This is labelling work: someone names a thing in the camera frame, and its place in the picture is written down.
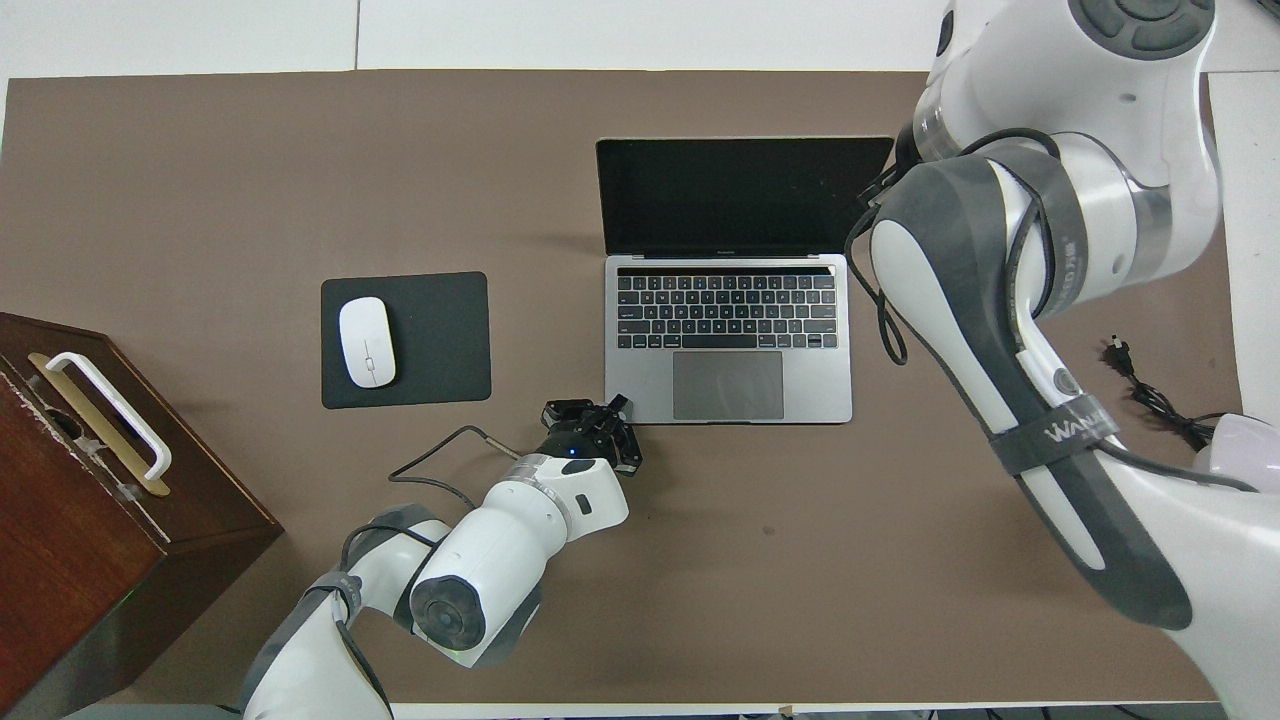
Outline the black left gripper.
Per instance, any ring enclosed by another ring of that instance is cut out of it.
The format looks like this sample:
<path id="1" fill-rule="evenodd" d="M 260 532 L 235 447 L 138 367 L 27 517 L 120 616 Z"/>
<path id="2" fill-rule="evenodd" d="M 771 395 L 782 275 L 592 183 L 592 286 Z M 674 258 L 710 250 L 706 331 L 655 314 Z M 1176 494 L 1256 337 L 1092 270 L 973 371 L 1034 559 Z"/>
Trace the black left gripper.
<path id="1" fill-rule="evenodd" d="M 626 418 L 628 404 L 627 397 L 616 395 L 599 420 L 599 406 L 589 398 L 548 401 L 541 411 L 541 424 L 548 433 L 540 443 L 540 454 L 568 460 L 609 457 L 617 474 L 635 477 L 643 464 L 643 452 Z"/>

